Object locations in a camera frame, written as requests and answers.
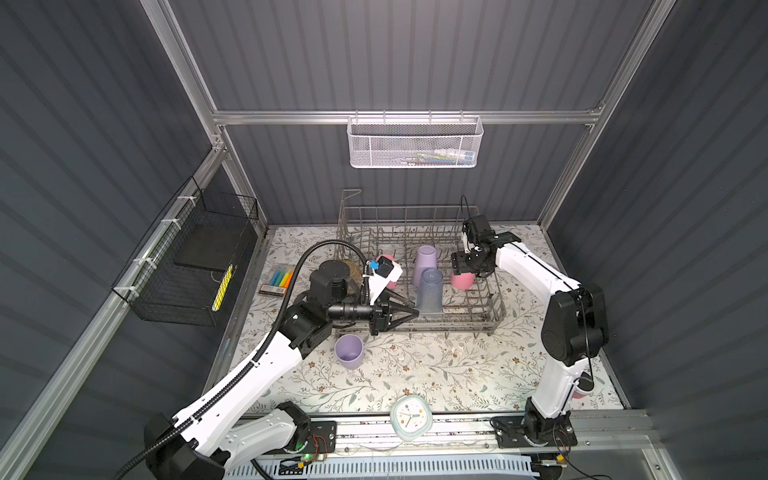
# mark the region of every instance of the yellow marker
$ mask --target yellow marker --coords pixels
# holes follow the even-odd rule
[[[286,274],[283,277],[283,281],[280,282],[280,286],[288,286],[288,282],[290,281],[290,277],[292,277],[292,276],[293,276],[293,269],[291,269],[291,271],[288,272],[288,274]]]
[[[227,268],[227,272],[221,279],[219,291],[216,293],[216,299],[214,300],[214,307],[212,309],[214,312],[218,312],[219,308],[221,308],[221,303],[224,301],[224,294],[227,292],[227,287],[230,284],[230,280],[232,280],[232,265]]]

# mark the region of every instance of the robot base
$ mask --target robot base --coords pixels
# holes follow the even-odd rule
[[[539,414],[530,398],[525,403],[524,415],[493,417],[491,426],[500,449],[519,449],[530,445],[562,449],[578,443],[570,412],[556,419],[546,419]],[[553,432],[557,433],[557,443]]]

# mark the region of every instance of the dish rack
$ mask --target dish rack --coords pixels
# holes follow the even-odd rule
[[[442,313],[422,313],[419,318],[395,328],[395,332],[464,332],[493,334],[506,317],[501,287],[496,273],[476,278],[470,290],[458,290],[451,285],[451,253],[461,246],[464,215],[478,214],[475,206],[431,205],[370,207],[354,205],[360,189],[344,190],[339,208],[337,238],[357,245],[371,258],[383,253],[395,257],[403,266],[403,275],[395,292],[415,302],[416,287],[412,282],[413,260],[421,245],[433,245],[438,250],[438,268],[443,272]],[[349,249],[337,246],[333,257],[352,258]],[[343,333],[364,333],[368,326],[357,323]]]

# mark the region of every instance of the black wire basket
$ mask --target black wire basket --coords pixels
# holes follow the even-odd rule
[[[163,233],[148,253],[137,247],[112,290],[143,320],[226,322],[257,245],[257,221],[255,198],[198,189],[174,219],[161,220]],[[129,271],[133,280],[118,283]]]

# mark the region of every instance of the table surface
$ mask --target table surface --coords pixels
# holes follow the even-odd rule
[[[528,248],[557,268],[537,225],[496,225],[510,230]],[[336,227],[278,227],[259,284],[276,263],[294,264],[313,243],[336,237]],[[309,274],[333,248],[317,250],[302,268],[294,292],[309,285]],[[333,355],[336,338],[320,344],[301,364],[277,380],[251,407],[267,412],[292,400],[307,412],[388,412],[401,396],[423,396],[435,412],[522,410],[538,385],[547,353],[539,338],[545,306],[514,277],[499,273],[507,317],[492,336],[484,333],[383,333],[361,335],[365,361],[347,370]],[[266,335],[282,299],[257,293],[230,368]],[[593,359],[595,389],[574,399],[573,409],[622,409],[599,358]]]

